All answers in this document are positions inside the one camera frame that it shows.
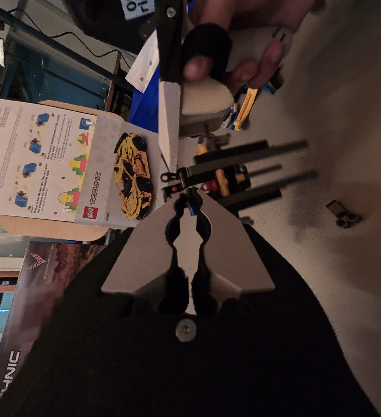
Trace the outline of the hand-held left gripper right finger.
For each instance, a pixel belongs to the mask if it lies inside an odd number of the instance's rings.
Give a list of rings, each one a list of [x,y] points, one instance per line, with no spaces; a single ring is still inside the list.
[[[202,238],[196,272],[196,312],[216,313],[227,299],[275,290],[241,221],[196,191],[196,231]]]

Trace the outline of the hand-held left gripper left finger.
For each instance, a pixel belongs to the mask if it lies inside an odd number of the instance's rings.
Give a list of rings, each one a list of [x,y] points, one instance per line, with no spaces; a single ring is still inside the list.
[[[135,226],[103,293],[149,301],[159,313],[181,312],[181,268],[174,246],[180,235],[180,200],[173,197]]]

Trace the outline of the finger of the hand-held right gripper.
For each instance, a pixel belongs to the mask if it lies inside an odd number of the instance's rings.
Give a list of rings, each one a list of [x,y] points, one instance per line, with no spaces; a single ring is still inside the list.
[[[181,87],[175,82],[159,82],[159,149],[170,172],[177,170]]]
[[[180,116],[179,138],[197,137],[217,131],[223,122],[227,112],[202,115]]]

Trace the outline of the toy brick chassis assembly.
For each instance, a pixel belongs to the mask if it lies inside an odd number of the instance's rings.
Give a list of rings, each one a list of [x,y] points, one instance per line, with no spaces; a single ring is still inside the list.
[[[199,146],[199,154],[193,158],[193,166],[161,175],[161,181],[167,184],[162,188],[165,203],[181,191],[199,186],[201,191],[238,218],[240,211],[244,209],[281,198],[284,188],[318,177],[317,171],[307,170],[252,188],[252,177],[281,170],[282,165],[274,164],[249,172],[247,163],[305,150],[309,148],[308,141],[300,140],[270,146],[267,140],[260,140],[221,149],[219,145],[221,139],[228,137],[226,135],[208,137]]]

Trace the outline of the grey desk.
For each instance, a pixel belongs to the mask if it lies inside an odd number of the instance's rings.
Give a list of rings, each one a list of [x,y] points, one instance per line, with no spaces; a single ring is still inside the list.
[[[284,61],[284,85],[261,92],[231,146],[307,139],[310,148],[247,165],[283,169],[253,186],[316,169],[317,180],[241,212],[300,273],[381,414],[381,1],[326,1]],[[336,226],[333,200],[363,220]]]

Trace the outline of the blue plastic bin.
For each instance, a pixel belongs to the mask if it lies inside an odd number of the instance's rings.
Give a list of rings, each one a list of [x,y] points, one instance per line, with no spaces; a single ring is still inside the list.
[[[149,83],[144,93],[134,90],[129,123],[158,133],[158,81]]]

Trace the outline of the white paper sheets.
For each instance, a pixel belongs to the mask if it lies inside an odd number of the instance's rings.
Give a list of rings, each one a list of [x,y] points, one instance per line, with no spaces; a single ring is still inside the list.
[[[136,90],[144,93],[159,65],[159,61],[157,31],[154,30],[136,57],[125,76],[125,80]]]

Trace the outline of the pile of mixed toy bricks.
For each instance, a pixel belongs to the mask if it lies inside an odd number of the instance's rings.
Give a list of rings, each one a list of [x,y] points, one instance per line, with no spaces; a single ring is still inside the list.
[[[252,89],[247,84],[241,87],[234,96],[232,105],[223,117],[222,127],[232,131],[242,130],[245,122],[248,121],[258,93],[261,91],[267,92],[271,95],[276,93],[276,89],[270,84],[263,85],[261,89]]]

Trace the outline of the grey instruction booklet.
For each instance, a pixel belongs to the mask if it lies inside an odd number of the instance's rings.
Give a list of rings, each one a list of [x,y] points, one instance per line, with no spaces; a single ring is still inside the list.
[[[156,209],[163,167],[157,133],[100,112],[74,222],[135,227]]]

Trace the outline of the toy car box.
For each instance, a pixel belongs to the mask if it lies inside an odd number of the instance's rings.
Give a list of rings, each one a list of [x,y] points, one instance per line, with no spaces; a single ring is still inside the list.
[[[30,242],[0,342],[0,398],[39,338],[69,283],[105,246]]]

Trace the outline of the dark grey toy brick connector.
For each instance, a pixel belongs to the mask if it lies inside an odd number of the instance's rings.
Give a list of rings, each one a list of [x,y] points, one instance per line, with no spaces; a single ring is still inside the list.
[[[339,228],[348,229],[363,220],[362,216],[347,210],[337,200],[328,203],[326,208],[336,217],[335,224]]]

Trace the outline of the printed instruction sheet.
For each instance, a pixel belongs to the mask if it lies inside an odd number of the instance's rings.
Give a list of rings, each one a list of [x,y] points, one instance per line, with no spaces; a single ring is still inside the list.
[[[0,98],[0,215],[73,223],[96,121]]]

